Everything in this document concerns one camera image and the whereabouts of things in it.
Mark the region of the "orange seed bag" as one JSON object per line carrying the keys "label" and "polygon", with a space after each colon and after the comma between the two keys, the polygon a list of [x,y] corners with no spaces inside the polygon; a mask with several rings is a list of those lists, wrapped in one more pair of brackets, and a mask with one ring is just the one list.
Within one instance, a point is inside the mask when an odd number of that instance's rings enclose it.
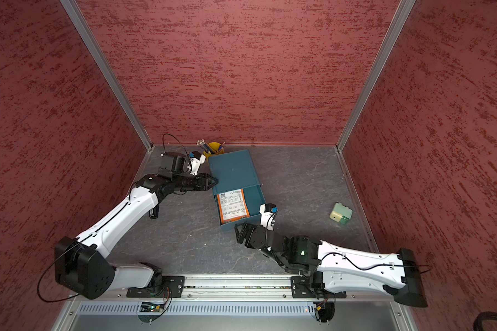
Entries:
{"label": "orange seed bag", "polygon": [[220,193],[216,197],[222,225],[250,216],[243,189]]}

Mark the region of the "teal drawer cabinet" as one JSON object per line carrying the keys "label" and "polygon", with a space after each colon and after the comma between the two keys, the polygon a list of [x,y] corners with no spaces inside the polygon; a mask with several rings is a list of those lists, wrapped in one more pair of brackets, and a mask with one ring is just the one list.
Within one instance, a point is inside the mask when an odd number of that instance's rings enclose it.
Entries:
{"label": "teal drawer cabinet", "polygon": [[[239,150],[208,158],[211,174],[218,180],[213,187],[213,195],[218,208],[220,229],[223,232],[234,230],[242,223],[260,224],[260,207],[266,204],[261,182],[248,150]],[[226,201],[243,198],[244,215],[236,213],[226,216]]]}

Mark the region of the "teal drawer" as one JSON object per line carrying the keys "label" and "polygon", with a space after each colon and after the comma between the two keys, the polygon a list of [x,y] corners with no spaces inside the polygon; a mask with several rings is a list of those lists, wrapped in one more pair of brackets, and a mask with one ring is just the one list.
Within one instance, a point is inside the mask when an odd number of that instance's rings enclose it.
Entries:
{"label": "teal drawer", "polygon": [[213,194],[218,207],[221,231],[233,231],[238,224],[243,223],[260,224],[260,207],[266,204],[261,186],[249,186],[222,193],[214,188]]}

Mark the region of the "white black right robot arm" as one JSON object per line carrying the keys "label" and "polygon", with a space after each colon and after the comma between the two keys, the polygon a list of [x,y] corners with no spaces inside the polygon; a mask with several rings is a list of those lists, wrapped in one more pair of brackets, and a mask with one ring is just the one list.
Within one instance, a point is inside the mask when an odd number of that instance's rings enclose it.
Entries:
{"label": "white black right robot arm", "polygon": [[260,251],[286,273],[302,277],[317,298],[349,291],[377,292],[403,306],[428,306],[421,265],[412,250],[375,254],[309,237],[288,238],[250,223],[236,226],[235,232],[239,244]]}

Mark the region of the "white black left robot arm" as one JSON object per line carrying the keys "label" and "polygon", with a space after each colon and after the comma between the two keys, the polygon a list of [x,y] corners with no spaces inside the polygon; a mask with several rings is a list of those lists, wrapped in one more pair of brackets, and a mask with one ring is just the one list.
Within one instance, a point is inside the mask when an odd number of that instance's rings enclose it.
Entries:
{"label": "white black left robot arm", "polygon": [[207,191],[218,182],[208,173],[142,177],[104,218],[77,237],[63,237],[55,245],[55,281],[90,300],[116,289],[136,289],[150,297],[166,294],[159,267],[144,262],[116,266],[107,257],[144,215],[156,215],[170,194]]}

